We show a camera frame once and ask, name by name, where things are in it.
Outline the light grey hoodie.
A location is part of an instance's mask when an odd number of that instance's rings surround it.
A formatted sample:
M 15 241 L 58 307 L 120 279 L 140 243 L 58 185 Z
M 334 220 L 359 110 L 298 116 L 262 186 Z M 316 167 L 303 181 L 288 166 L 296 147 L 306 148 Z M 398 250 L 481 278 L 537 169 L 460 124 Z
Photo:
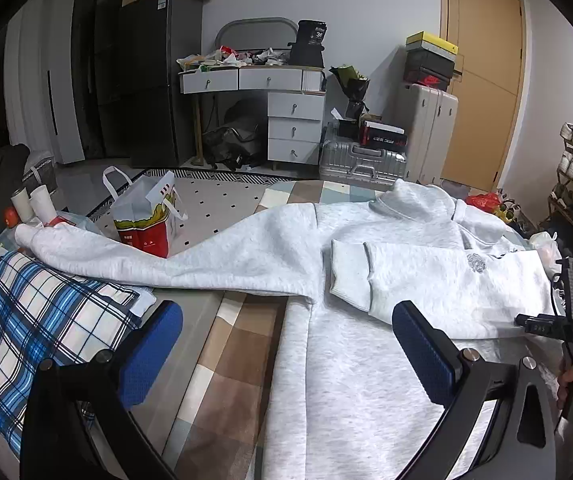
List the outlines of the light grey hoodie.
M 73 226 L 16 231 L 49 266 L 160 288 L 288 300 L 274 361 L 267 479 L 392 479 L 439 419 L 392 330 L 411 301 L 459 346 L 513 363 L 513 322 L 551 309 L 541 257 L 443 188 L 397 181 L 369 203 L 290 204 L 161 259 Z

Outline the grey mattress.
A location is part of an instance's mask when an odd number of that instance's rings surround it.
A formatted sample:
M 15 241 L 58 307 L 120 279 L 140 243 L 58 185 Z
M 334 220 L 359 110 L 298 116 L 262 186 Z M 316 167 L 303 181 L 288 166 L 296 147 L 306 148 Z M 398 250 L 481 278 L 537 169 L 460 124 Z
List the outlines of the grey mattress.
M 222 292 L 155 289 L 157 302 L 172 300 L 183 313 L 183 329 L 143 403 L 131 413 L 164 462 L 174 468 L 190 425 L 178 414 L 208 333 L 215 321 Z

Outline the brown checked bed sheet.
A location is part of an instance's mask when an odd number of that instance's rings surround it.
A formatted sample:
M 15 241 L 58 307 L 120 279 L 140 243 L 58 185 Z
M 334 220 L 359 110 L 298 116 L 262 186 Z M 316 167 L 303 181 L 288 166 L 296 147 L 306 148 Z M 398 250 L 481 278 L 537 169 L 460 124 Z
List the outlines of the brown checked bed sheet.
M 164 448 L 192 479 L 392 479 L 401 349 L 332 295 L 334 240 L 391 236 L 387 196 L 268 208 L 181 255 L 227 286 Z

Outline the blue white plaid pillow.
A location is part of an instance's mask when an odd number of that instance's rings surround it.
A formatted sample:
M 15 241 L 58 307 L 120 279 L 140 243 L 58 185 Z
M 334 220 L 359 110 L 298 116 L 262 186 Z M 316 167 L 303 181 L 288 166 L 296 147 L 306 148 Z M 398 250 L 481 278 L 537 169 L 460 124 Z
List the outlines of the blue white plaid pillow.
M 116 349 L 155 301 L 147 288 L 66 274 L 0 250 L 0 434 L 12 453 L 21 451 L 39 363 L 86 363 Z

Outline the red white paper bag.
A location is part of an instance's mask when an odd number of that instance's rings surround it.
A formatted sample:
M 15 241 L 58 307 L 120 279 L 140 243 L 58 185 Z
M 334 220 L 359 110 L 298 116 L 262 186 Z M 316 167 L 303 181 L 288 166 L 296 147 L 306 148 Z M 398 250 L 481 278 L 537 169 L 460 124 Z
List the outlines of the red white paper bag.
M 123 194 L 118 195 L 108 180 L 114 172 L 126 181 L 127 188 Z M 102 180 L 113 198 L 110 211 L 120 241 L 150 255 L 167 258 L 180 228 L 188 220 L 175 174 L 167 171 L 158 179 L 142 176 L 133 181 L 124 171 L 108 166 L 103 171 Z

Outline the red plastic bag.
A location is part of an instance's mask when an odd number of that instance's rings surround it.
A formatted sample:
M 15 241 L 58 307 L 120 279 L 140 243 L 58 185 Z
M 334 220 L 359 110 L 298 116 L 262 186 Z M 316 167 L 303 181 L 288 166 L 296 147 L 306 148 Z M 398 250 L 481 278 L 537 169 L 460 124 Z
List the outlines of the red plastic bag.
M 470 195 L 465 199 L 465 203 L 472 207 L 477 207 L 481 211 L 493 214 L 501 205 L 500 197 L 495 192 Z

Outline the white paper cup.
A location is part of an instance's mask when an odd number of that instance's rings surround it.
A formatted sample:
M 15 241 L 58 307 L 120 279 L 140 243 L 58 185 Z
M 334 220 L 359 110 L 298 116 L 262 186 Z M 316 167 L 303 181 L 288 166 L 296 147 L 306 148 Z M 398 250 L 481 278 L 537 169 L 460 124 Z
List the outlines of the white paper cup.
M 38 219 L 46 226 L 57 216 L 47 185 L 37 186 L 29 195 L 29 203 Z

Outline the silver suitcase lying flat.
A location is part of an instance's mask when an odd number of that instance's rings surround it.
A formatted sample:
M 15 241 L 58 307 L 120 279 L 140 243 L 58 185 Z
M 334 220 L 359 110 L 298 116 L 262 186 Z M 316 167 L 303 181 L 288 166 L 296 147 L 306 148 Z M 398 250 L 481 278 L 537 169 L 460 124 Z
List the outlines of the silver suitcase lying flat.
M 404 177 L 406 166 L 405 154 L 364 148 L 337 136 L 330 127 L 323 135 L 318 165 L 321 180 L 386 191 Z

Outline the red black shoebox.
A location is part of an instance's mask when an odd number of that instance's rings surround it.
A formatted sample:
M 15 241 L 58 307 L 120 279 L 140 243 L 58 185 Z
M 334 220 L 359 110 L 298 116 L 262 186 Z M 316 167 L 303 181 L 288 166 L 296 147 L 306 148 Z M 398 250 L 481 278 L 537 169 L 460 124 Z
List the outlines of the red black shoebox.
M 404 153 L 407 145 L 407 134 L 403 128 L 363 120 L 360 124 L 359 144 L 372 150 L 384 150 Z

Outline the white upright suitcase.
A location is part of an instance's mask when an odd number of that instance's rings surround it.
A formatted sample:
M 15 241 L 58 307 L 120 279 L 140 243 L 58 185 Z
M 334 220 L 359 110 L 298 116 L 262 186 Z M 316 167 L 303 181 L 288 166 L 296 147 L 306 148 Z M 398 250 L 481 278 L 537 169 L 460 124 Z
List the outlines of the white upright suitcase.
M 458 110 L 458 98 L 421 84 L 402 84 L 396 93 L 393 123 L 404 129 L 404 178 L 421 184 L 442 179 Z

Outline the black flower bouquet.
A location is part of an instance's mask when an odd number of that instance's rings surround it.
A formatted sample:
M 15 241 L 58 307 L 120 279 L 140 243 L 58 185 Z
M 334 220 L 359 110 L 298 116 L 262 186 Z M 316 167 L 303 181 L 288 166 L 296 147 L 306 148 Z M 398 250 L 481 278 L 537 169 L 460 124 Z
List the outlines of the black flower bouquet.
M 358 120 L 367 108 L 365 96 L 369 88 L 370 79 L 359 73 L 352 65 L 331 67 L 330 72 L 337 78 L 344 96 L 349 100 L 345 118 Z

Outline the yellow black shoebox stack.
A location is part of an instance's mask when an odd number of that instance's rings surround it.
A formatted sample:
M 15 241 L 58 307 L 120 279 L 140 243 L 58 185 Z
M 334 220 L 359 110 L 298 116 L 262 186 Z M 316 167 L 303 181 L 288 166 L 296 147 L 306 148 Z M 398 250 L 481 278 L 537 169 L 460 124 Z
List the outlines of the yellow black shoebox stack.
M 458 52 L 457 44 L 429 32 L 416 32 L 406 39 L 404 81 L 446 91 Z

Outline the white grey dressing table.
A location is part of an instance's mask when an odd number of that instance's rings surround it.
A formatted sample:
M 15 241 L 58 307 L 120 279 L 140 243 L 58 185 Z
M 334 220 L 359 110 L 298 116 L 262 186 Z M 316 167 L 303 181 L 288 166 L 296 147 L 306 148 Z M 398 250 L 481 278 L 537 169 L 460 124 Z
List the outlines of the white grey dressing table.
M 289 64 L 298 28 L 287 18 L 232 21 L 214 51 L 177 61 L 193 102 L 195 165 L 318 164 L 327 76 Z

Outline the wooden door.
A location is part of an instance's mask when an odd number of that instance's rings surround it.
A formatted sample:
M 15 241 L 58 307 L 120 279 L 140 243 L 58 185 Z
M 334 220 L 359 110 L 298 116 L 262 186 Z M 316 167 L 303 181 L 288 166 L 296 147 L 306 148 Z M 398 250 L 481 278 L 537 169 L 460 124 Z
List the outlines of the wooden door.
M 458 111 L 442 177 L 490 191 L 498 184 L 520 109 L 523 0 L 442 0 L 441 35 L 458 47 L 449 92 Z

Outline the black refrigerator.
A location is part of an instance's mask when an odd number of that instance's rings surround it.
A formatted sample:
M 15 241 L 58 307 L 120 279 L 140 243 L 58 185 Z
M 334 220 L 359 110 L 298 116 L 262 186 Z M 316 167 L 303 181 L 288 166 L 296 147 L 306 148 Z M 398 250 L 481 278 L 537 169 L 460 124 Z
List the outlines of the black refrigerator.
M 179 167 L 195 154 L 195 134 L 177 61 L 202 49 L 202 3 L 137 0 L 122 9 L 122 32 L 119 89 L 131 165 Z

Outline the black bag on table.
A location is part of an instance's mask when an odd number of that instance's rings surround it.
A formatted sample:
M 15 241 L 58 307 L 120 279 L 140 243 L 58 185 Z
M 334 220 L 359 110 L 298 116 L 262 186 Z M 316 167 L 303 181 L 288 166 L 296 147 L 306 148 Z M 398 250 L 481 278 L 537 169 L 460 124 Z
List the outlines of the black bag on table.
M 300 20 L 296 40 L 289 42 L 289 64 L 323 68 L 323 39 L 327 32 L 327 24 L 316 20 Z

